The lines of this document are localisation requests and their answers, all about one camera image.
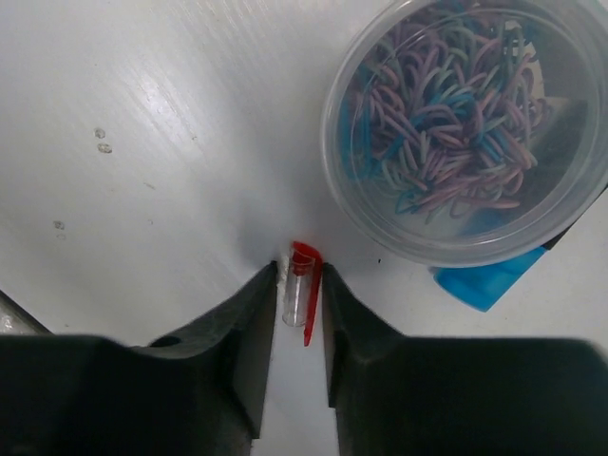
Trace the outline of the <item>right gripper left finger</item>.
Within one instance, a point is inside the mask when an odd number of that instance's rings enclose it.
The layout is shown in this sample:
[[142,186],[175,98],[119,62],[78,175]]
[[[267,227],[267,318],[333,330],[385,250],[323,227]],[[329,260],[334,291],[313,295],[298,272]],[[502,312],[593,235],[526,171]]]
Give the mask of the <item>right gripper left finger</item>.
[[104,337],[1,339],[5,455],[247,455],[276,323],[270,263],[214,309],[144,347]]

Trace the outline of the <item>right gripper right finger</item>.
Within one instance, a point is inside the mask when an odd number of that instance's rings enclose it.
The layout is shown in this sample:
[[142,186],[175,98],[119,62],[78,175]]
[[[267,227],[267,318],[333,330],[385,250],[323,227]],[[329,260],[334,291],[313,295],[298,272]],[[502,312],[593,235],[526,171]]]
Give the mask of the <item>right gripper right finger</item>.
[[603,455],[607,358],[559,338],[414,337],[323,268],[329,404],[343,455]]

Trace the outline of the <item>red pen cap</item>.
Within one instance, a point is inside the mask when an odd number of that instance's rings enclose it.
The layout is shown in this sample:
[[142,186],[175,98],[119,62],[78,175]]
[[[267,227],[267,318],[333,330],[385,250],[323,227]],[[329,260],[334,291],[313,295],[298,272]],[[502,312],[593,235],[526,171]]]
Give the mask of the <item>red pen cap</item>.
[[301,328],[303,344],[309,347],[322,283],[323,257],[311,245],[293,241],[282,280],[282,320],[292,328]]

